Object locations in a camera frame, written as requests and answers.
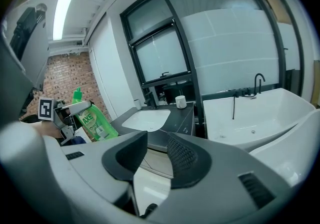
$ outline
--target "green detergent bottle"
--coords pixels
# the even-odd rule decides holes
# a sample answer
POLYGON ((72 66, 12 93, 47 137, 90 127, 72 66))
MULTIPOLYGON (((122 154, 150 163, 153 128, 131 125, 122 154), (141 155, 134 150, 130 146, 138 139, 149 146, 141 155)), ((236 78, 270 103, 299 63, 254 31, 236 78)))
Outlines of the green detergent bottle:
MULTIPOLYGON (((81 88, 78 87, 73 94, 72 104, 82 101, 81 88)), ((118 136, 118 132, 109 124, 103 113, 93 104, 81 115, 76 116, 85 129, 97 141, 111 139, 118 136)))

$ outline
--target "wall tile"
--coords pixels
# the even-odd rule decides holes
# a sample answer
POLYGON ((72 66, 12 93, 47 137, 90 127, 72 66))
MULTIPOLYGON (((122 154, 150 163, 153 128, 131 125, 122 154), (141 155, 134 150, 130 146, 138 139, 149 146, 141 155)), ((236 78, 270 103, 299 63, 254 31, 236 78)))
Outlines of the wall tile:
POLYGON ((278 58, 273 34, 235 33, 190 42, 194 65, 236 60, 278 58))
POLYGON ((257 73, 262 73, 265 77, 265 83, 262 82, 262 85, 279 82, 278 59, 231 62, 196 70, 202 95, 253 87, 257 73))
POLYGON ((239 25, 235 18, 235 15, 230 8, 226 9, 215 9, 206 11, 206 14, 211 21, 213 29, 216 35, 226 33, 238 33, 239 25))
POLYGON ((188 40, 214 36, 215 33, 206 16, 206 12, 199 12, 180 19, 188 40))
POLYGON ((272 33, 269 20, 263 10, 233 8, 240 32, 272 33))

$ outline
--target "bathtub faucet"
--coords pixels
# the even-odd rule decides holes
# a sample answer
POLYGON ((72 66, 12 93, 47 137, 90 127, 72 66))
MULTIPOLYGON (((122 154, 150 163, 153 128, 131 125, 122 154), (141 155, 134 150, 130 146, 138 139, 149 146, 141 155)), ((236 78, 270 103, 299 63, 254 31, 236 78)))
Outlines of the bathtub faucet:
MULTIPOLYGON (((265 77, 261 74, 261 73, 257 73, 256 74, 256 76, 254 77, 255 79, 254 79, 254 91, 253 91, 253 95, 256 95, 256 93, 257 93, 257 77, 258 76, 261 76, 262 77, 262 79, 263 79, 263 81, 265 82, 266 81, 266 79, 265 79, 265 77)), ((261 94, 261 79, 259 80, 259 94, 261 94)))

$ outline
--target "black vent grille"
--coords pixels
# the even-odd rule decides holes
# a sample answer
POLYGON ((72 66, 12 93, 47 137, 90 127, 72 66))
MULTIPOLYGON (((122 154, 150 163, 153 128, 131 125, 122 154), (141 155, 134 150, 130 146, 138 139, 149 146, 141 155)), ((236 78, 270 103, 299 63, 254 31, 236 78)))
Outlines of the black vent grille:
POLYGON ((70 153, 70 154, 66 154, 66 158, 68 160, 72 160, 78 157, 84 156, 84 153, 78 151, 78 152, 74 152, 74 153, 70 153))
POLYGON ((185 145, 169 137, 168 156, 172 163, 173 176, 190 169, 197 161, 197 155, 185 145))
POLYGON ((242 174, 238 178, 259 209, 275 199, 271 192, 253 173, 242 174))

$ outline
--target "fluorescent light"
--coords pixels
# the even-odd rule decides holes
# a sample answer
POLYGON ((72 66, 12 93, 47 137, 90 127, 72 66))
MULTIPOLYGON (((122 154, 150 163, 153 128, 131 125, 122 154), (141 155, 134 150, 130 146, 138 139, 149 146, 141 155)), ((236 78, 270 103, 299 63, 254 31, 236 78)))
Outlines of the fluorescent light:
POLYGON ((56 10, 54 14, 54 21, 53 21, 53 40, 60 40, 62 39, 62 32, 64 30, 65 24, 65 17, 67 15, 67 11, 69 8, 71 0, 58 0, 56 4, 56 10))

